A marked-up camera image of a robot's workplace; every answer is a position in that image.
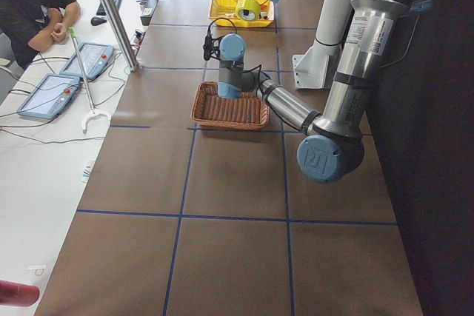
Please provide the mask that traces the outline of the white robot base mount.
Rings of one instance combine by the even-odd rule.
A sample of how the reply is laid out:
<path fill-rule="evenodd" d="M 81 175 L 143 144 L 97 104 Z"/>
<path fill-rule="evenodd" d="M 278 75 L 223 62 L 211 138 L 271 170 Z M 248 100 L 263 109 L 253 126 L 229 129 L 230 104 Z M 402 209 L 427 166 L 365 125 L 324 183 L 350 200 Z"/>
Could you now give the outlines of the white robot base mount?
<path fill-rule="evenodd" d="M 304 55 L 293 56 L 298 89 L 327 89 L 331 86 L 351 11 L 350 0 L 324 0 L 312 47 Z"/>

